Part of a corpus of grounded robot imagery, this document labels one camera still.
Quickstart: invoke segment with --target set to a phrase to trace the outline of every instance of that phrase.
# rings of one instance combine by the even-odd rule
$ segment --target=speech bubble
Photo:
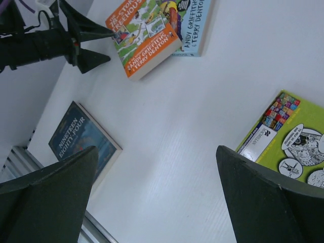
[[[318,143],[318,150],[321,153],[324,153],[324,135],[321,136],[319,143]]]
[[[283,140],[281,149],[286,150],[289,147],[291,147],[291,145],[299,138],[303,129],[304,129],[304,124],[299,124],[296,127],[294,127]]]
[[[280,174],[297,179],[303,174],[303,166],[293,158],[283,159],[278,166]]]

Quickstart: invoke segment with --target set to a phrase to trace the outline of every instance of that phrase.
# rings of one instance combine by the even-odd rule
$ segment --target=table surface
[[[95,0],[89,18],[104,24],[120,3]],[[216,148],[235,149],[281,89],[324,105],[323,12],[321,0],[217,0],[204,56],[171,57],[139,82],[112,40],[86,43],[112,60],[64,67],[29,151],[54,163],[50,137],[81,102],[124,149],[88,205],[120,243],[235,242]]]

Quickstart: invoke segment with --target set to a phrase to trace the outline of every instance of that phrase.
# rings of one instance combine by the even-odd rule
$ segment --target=book
[[[95,190],[116,161],[122,149],[82,107],[72,102],[49,141],[58,160],[63,160],[89,146],[99,150]]]
[[[200,57],[215,0],[157,0],[182,41],[172,56]]]
[[[125,73],[139,80],[182,43],[155,0],[125,0],[106,20]]]
[[[244,157],[324,188],[324,109],[282,90],[237,148]]]

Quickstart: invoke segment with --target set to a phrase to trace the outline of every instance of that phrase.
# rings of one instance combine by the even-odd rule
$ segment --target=black cable
[[[40,10],[39,13],[38,13],[38,23],[39,23],[39,25],[37,25],[37,26],[30,26],[30,27],[26,28],[24,30],[25,33],[31,31],[32,29],[39,28],[41,26],[41,24],[42,24],[41,23],[41,13],[44,13],[45,14],[45,17],[47,18],[47,21],[49,23],[50,29],[52,28],[52,23],[51,23],[50,16],[48,15],[48,13],[46,11]]]

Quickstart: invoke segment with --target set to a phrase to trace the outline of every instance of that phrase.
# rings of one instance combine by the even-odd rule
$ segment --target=light blue book
[[[200,57],[215,0],[156,0],[182,41],[172,56]]]

